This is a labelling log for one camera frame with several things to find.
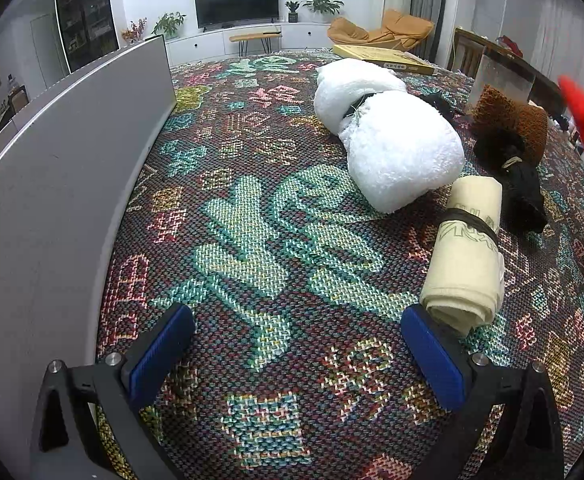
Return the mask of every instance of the woven blanket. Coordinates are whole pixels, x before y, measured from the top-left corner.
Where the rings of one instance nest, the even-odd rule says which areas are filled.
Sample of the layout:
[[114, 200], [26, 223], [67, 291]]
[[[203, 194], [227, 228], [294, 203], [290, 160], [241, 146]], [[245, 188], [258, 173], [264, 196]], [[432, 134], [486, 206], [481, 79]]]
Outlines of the woven blanket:
[[[400, 335], [450, 189], [387, 216], [370, 208], [341, 141], [313, 114], [315, 68], [333, 59], [280, 53], [172, 71], [177, 105], [118, 231], [97, 358], [124, 352], [173, 301], [192, 308], [192, 346], [141, 413], [186, 478], [404, 479], [450, 420]], [[445, 71], [400, 77], [459, 109], [472, 86]], [[462, 175], [485, 174], [457, 118]], [[584, 167], [552, 131], [538, 169], [549, 225], [500, 231], [503, 308], [463, 345], [498, 365], [545, 362], [568, 470], [584, 447]], [[102, 413], [99, 429], [133, 478]]]

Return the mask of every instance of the orange armchair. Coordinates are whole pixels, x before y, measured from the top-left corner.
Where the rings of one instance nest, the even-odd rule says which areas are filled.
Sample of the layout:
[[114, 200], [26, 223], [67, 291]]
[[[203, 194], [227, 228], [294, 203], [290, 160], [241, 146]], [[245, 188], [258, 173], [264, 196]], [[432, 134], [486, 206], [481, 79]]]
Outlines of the orange armchair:
[[397, 10], [386, 10], [381, 28], [366, 31], [345, 18], [336, 18], [328, 28], [328, 37], [337, 44], [377, 46], [409, 50], [428, 37], [434, 23]]

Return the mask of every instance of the potted plant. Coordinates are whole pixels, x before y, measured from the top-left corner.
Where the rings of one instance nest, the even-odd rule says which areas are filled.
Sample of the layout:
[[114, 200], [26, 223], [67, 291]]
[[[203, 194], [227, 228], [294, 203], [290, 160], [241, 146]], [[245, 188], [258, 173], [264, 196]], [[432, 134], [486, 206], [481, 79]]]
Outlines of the potted plant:
[[181, 14], [180, 12], [166, 12], [156, 22], [152, 32], [158, 34], [162, 30], [166, 40], [176, 38], [179, 35], [178, 29], [183, 25], [184, 18], [185, 14]]
[[305, 0], [303, 6], [310, 7], [312, 12], [318, 12], [322, 17], [321, 21], [332, 20], [332, 16], [335, 16], [341, 6], [344, 3], [341, 0]]
[[147, 18], [139, 19], [138, 24], [130, 22], [130, 28], [121, 31], [121, 37], [128, 43], [136, 43], [141, 40], [143, 31], [146, 30]]
[[297, 23], [298, 22], [298, 13], [296, 12], [296, 10], [298, 9], [299, 6], [299, 2], [293, 2], [292, 0], [290, 0], [289, 2], [286, 2], [286, 7], [290, 10], [290, 12], [288, 12], [288, 22], [289, 23]]

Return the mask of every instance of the white cabinet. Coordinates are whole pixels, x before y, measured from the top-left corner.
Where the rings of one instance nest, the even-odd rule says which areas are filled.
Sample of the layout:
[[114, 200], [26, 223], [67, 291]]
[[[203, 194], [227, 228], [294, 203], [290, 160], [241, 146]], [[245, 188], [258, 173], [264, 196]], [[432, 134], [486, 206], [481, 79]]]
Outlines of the white cabinet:
[[[190, 38], [168, 40], [165, 49], [170, 66], [198, 61], [200, 59], [237, 57], [239, 43], [230, 41], [231, 36], [255, 34], [269, 30], [280, 30], [282, 38], [270, 38], [272, 52], [282, 48], [322, 48], [331, 47], [328, 38], [329, 25], [321, 23], [267, 23], [263, 25], [246, 25], [244, 27], [224, 28], [204, 32]], [[248, 55], [263, 54], [261, 40], [248, 41]]]
[[332, 42], [328, 38], [329, 25], [282, 23], [281, 33], [283, 38], [281, 48], [322, 48], [331, 47]]
[[172, 40], [165, 47], [170, 66], [225, 55], [223, 35], [220, 32]]

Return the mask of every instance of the clear plastic box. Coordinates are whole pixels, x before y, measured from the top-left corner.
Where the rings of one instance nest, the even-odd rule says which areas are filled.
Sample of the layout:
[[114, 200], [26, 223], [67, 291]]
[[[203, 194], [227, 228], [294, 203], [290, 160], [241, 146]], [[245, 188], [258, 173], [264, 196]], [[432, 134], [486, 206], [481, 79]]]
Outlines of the clear plastic box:
[[486, 47], [467, 100], [466, 113], [472, 113], [486, 85], [493, 86], [514, 101], [527, 103], [534, 80], [534, 74], [517, 63], [514, 54], [506, 56]]

